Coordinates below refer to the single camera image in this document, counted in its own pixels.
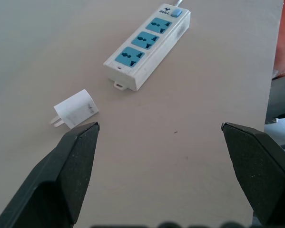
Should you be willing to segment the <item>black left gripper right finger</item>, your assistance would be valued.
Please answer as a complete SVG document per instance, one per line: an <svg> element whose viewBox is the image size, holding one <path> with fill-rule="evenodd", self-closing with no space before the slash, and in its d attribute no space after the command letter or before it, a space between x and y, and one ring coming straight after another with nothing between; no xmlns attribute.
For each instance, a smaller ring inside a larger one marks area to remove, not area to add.
<svg viewBox="0 0 285 228"><path fill-rule="evenodd" d="M285 151L268 134L223 123L236 178L263 226L285 226Z"/></svg>

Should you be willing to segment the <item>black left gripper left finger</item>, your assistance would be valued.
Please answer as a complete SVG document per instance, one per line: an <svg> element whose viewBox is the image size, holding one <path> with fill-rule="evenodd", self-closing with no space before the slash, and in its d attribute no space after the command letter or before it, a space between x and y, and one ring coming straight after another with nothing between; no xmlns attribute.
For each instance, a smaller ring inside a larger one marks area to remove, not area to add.
<svg viewBox="0 0 285 228"><path fill-rule="evenodd" d="M0 228L73 228L88 189L100 127L75 127L30 172L0 215Z"/></svg>

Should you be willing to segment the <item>white plug adapter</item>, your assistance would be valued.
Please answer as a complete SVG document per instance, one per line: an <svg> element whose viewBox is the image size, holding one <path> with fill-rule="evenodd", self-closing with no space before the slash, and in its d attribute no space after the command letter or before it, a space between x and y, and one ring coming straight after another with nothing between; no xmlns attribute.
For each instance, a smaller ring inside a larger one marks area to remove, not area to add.
<svg viewBox="0 0 285 228"><path fill-rule="evenodd" d="M89 93L83 89L54 106L57 115L50 121L55 128L65 124L73 129L98 113L98 108Z"/></svg>

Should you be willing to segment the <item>white power strip blue sockets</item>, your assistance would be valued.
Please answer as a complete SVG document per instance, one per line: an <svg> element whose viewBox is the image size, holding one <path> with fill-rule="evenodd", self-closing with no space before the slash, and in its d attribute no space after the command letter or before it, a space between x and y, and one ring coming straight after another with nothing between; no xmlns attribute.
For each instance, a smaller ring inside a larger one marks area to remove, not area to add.
<svg viewBox="0 0 285 228"><path fill-rule="evenodd" d="M121 91L138 91L188 30L191 12L162 4L105 62L108 78Z"/></svg>

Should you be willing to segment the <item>grey clutter beside table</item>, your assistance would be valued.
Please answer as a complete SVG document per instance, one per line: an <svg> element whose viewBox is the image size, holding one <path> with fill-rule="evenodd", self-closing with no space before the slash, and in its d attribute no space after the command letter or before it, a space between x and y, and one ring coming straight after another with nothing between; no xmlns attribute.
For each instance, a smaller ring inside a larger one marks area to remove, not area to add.
<svg viewBox="0 0 285 228"><path fill-rule="evenodd" d="M272 80L265 133L285 150L285 76Z"/></svg>

